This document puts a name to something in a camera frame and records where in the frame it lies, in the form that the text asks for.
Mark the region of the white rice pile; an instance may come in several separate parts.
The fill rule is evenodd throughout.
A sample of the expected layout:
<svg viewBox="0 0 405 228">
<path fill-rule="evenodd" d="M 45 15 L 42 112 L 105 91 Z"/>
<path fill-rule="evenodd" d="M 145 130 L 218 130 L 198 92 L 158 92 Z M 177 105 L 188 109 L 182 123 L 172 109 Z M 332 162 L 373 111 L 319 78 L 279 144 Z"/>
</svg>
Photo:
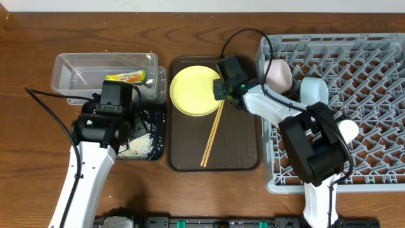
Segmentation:
<svg viewBox="0 0 405 228">
<path fill-rule="evenodd" d="M 159 160 L 165 145 L 165 124 L 167 113 L 163 106 L 150 106 L 138 111 L 143 119 L 147 134 L 130 139 L 120 146 L 118 157 L 121 160 Z"/>
</svg>

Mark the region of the green orange snack wrapper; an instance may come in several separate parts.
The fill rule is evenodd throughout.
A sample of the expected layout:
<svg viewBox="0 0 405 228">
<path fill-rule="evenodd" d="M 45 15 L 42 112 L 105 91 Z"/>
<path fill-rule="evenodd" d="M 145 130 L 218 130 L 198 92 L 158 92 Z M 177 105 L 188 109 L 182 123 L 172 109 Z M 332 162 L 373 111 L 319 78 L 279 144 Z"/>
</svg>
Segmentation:
<svg viewBox="0 0 405 228">
<path fill-rule="evenodd" d="M 136 84 L 143 82 L 146 79 L 146 71 L 138 70 L 128 73 L 119 73 L 114 75 L 106 75 L 106 80 L 117 81 L 117 82 L 126 82 L 129 84 Z"/>
</svg>

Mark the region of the yellow plate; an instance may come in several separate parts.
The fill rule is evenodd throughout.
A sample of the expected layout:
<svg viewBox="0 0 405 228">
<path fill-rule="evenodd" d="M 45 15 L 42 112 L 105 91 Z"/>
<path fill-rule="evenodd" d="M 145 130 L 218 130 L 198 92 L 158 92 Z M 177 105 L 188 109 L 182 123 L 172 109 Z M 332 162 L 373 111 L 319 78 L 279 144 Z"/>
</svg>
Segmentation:
<svg viewBox="0 0 405 228">
<path fill-rule="evenodd" d="M 220 75 L 207 66 L 188 66 L 179 71 L 170 84 L 174 106 L 186 115 L 201 117 L 214 112 L 221 104 L 213 92 L 213 81 Z"/>
</svg>

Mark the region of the pink bowl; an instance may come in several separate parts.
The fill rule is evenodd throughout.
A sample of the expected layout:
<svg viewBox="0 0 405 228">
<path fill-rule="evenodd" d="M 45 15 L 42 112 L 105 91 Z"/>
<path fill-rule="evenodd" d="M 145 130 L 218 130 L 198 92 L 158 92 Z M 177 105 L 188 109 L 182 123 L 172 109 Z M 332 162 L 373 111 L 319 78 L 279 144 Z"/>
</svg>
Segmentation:
<svg viewBox="0 0 405 228">
<path fill-rule="evenodd" d="M 266 60 L 264 73 L 267 85 L 278 94 L 282 94 L 292 87 L 292 72 L 285 60 L 273 60 L 271 65 L 270 61 Z"/>
</svg>

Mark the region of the light blue bowl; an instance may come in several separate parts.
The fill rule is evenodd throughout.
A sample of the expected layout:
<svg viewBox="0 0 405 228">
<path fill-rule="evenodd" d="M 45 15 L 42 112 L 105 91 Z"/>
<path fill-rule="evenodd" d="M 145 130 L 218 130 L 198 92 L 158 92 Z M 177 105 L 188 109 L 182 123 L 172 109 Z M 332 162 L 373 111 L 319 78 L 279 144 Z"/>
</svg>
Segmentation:
<svg viewBox="0 0 405 228">
<path fill-rule="evenodd" d="M 300 102 L 305 105 L 313 105 L 321 102 L 328 104 L 328 87 L 321 78 L 305 77 L 300 86 Z"/>
</svg>

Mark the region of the white cup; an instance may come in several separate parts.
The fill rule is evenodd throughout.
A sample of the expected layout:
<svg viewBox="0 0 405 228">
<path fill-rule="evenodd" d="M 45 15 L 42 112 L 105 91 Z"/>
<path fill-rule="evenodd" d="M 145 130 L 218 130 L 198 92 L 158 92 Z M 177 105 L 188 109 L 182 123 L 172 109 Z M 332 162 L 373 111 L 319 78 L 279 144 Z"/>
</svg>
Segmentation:
<svg viewBox="0 0 405 228">
<path fill-rule="evenodd" d="M 358 125 L 352 120 L 342 120 L 337 123 L 346 144 L 353 141 L 359 134 Z"/>
</svg>

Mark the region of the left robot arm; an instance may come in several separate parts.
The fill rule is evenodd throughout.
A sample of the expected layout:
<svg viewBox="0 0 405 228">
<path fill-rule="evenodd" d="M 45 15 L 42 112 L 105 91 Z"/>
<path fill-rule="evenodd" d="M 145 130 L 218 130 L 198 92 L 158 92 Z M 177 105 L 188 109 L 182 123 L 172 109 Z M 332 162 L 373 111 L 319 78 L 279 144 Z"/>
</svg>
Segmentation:
<svg viewBox="0 0 405 228">
<path fill-rule="evenodd" d="M 86 98 L 68 135 L 72 141 L 66 179 L 50 227 L 91 227 L 105 180 L 119 149 L 136 130 L 142 101 L 136 85 L 105 80 Z"/>
</svg>

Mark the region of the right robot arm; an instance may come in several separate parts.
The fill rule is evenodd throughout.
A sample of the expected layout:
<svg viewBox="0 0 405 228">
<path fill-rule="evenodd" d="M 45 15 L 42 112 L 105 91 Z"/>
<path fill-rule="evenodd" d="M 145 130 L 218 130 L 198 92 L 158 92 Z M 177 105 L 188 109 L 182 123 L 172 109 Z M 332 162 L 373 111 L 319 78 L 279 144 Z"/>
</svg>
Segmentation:
<svg viewBox="0 0 405 228">
<path fill-rule="evenodd" d="M 304 219 L 310 227 L 335 227 L 337 184 L 347 176 L 350 161 L 347 143 L 326 104 L 296 103 L 282 94 L 292 86 L 284 60 L 268 60 L 262 79 L 250 80 L 237 56 L 220 58 L 220 78 L 213 82 L 217 100 L 258 115 L 280 129 L 289 163 L 304 183 Z"/>
</svg>

